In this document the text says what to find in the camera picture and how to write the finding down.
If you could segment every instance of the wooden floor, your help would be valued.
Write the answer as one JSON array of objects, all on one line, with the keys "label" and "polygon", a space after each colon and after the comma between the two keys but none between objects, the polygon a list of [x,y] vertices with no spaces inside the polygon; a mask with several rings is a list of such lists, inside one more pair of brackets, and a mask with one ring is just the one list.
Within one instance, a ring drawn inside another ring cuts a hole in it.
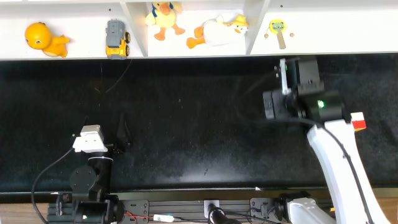
[{"label": "wooden floor", "polygon": [[[398,224],[398,198],[379,198],[377,200],[391,224]],[[43,216],[47,216],[48,204],[37,204]],[[32,204],[0,204],[0,224],[42,223]]]}]

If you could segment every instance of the toy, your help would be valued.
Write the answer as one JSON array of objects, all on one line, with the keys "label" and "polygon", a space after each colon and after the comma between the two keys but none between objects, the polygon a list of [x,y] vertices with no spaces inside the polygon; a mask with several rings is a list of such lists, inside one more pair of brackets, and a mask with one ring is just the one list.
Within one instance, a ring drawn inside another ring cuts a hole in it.
[{"label": "toy", "polygon": [[287,28],[286,23],[282,19],[274,19],[269,23],[269,27],[264,37],[268,38],[269,37],[268,30],[271,30],[271,32],[273,34],[276,34],[277,36],[279,48],[281,50],[286,49],[286,44],[283,36],[283,33],[285,32],[286,28]]},{"label": "toy", "polygon": [[64,35],[54,36],[50,29],[42,22],[31,24],[25,31],[26,42],[29,47],[42,50],[49,57],[66,57],[68,55],[66,43],[69,38]]},{"label": "toy", "polygon": [[152,3],[152,12],[150,12],[146,17],[145,23],[148,26],[156,24],[160,27],[160,32],[154,36],[157,40],[165,40],[165,33],[168,28],[173,28],[175,35],[181,35],[185,33],[185,29],[179,28],[176,24],[177,15],[174,10],[181,12],[181,4],[177,2]]},{"label": "toy", "polygon": [[224,22],[222,16],[216,20],[210,20],[203,26],[195,29],[195,38],[187,39],[187,46],[193,49],[199,44],[209,44],[212,46],[224,45],[242,38],[248,31],[249,24],[243,15],[238,15],[232,23]]},{"label": "toy", "polygon": [[108,21],[106,28],[106,56],[110,59],[126,59],[130,54],[131,36],[126,32],[126,26],[122,21]]}]

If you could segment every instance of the green light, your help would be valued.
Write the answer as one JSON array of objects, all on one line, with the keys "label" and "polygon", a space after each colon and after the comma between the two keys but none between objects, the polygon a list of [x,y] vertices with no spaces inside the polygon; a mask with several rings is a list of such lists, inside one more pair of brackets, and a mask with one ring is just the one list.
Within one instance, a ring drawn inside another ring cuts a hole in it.
[{"label": "green light", "polygon": [[325,107],[325,102],[323,102],[322,100],[318,100],[318,107],[319,108],[324,108]]}]

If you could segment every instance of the yellow hat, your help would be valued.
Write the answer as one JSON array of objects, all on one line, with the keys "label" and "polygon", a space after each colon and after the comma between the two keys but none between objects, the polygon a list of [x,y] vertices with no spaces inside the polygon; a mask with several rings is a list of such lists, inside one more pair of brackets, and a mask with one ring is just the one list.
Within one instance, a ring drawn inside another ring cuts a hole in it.
[{"label": "yellow hat", "polygon": [[249,24],[247,24],[246,17],[244,15],[238,15],[235,21],[232,22],[232,24],[249,27]]}]

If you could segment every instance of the orange duck toy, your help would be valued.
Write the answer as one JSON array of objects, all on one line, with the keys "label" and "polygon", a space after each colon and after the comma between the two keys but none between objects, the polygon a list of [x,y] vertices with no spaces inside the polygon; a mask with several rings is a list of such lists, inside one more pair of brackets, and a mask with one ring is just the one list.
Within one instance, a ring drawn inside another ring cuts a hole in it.
[{"label": "orange duck toy", "polygon": [[33,49],[42,50],[49,57],[66,57],[68,55],[66,43],[69,38],[64,35],[54,36],[50,29],[42,22],[30,25],[25,31],[26,42]]}]

